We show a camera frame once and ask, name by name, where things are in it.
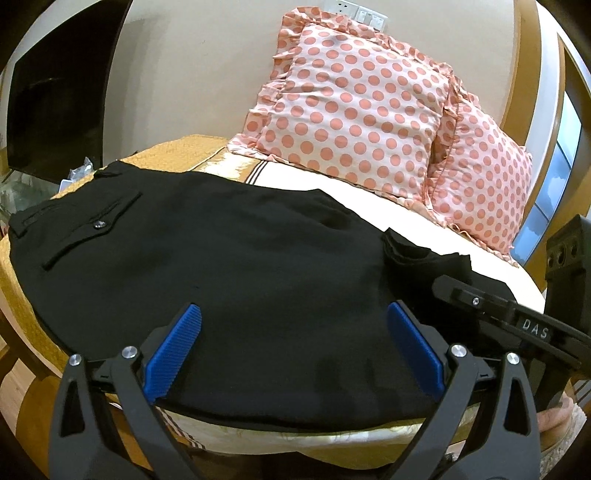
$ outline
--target yellow blanket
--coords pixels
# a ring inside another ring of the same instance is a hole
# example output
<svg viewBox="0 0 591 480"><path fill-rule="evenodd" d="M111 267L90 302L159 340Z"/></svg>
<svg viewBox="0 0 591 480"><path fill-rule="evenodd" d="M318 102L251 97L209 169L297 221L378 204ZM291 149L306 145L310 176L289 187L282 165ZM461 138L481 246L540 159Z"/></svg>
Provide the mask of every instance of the yellow blanket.
<svg viewBox="0 0 591 480"><path fill-rule="evenodd" d="M260 161L228 153L226 142L220 137L191 135L156 145L123 161L153 170L205 171L244 182ZM75 191L91 179L92 176L89 176L72 184L57 197ZM2 309L25 343L61 376L67 356L39 326L33 308L18 283L9 254L10 243L5 237L0 241L0 288L6 300ZM199 422L170 411L162 410L162 414L172 430L194 447L203 446L213 452L256 455L299 451L329 463L356 469L375 468L396 460L422 421L398 421L366 432L297 434L233 429ZM466 437L474 415L474 408L466 412L454 441Z"/></svg>

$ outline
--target black tv screen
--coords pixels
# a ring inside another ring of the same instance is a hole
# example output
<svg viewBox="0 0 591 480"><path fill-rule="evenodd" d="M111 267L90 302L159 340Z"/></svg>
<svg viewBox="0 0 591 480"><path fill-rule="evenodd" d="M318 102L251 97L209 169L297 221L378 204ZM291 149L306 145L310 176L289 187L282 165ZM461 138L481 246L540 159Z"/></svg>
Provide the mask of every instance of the black tv screen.
<svg viewBox="0 0 591 480"><path fill-rule="evenodd" d="M15 64L8 166L59 183L88 157L102 166L111 62L132 0L101 0L42 38Z"/></svg>

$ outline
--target polka dot pillowcase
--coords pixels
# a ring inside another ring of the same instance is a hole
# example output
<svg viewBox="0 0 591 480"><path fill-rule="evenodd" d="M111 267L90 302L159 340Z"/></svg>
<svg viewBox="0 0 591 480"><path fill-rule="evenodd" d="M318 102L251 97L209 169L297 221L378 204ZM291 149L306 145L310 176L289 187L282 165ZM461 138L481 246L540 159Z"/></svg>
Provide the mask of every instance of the polka dot pillowcase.
<svg viewBox="0 0 591 480"><path fill-rule="evenodd" d="M297 8L283 17L271 80L228 148L424 209L451 74L344 15Z"/></svg>
<svg viewBox="0 0 591 480"><path fill-rule="evenodd" d="M475 105L461 84L444 113L425 202L433 218L482 248L510 256L531 183L531 155Z"/></svg>

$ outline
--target black trousers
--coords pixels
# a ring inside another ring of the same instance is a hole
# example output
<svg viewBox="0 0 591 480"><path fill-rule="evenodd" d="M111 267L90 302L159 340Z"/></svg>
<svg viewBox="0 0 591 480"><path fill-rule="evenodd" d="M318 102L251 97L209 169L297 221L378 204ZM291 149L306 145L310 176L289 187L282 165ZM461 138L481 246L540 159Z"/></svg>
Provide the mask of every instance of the black trousers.
<svg viewBox="0 0 591 480"><path fill-rule="evenodd" d="M320 190L115 162L14 215L11 261L45 331L89 359L140 345L188 302L203 330L158 405L250 429L341 431L429 415L390 340L405 300L450 341L482 345L431 294L441 274L512 298L459 254L382 233Z"/></svg>

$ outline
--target metal screw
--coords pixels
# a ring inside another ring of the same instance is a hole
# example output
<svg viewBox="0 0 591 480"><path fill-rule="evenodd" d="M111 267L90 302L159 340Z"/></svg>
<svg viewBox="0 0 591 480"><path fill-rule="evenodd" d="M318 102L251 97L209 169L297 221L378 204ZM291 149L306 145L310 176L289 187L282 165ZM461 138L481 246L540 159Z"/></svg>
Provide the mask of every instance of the metal screw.
<svg viewBox="0 0 591 480"><path fill-rule="evenodd" d="M134 346L126 346L121 350L123 358L134 358L138 354L138 349Z"/></svg>
<svg viewBox="0 0 591 480"><path fill-rule="evenodd" d="M82 355L79 353L75 353L74 355L72 355L70 357L70 359L68 360L68 363L73 366L76 367L77 365L80 365L80 363L82 362Z"/></svg>
<svg viewBox="0 0 591 480"><path fill-rule="evenodd" d="M511 364L511 365L517 365L521 359L519 358L519 355L517 355L516 353L508 353L507 354L507 361Z"/></svg>
<svg viewBox="0 0 591 480"><path fill-rule="evenodd" d="M466 347L460 344L455 344L452 345L452 355L459 357L459 358L463 358L466 356L466 354L468 353L468 350L466 350Z"/></svg>

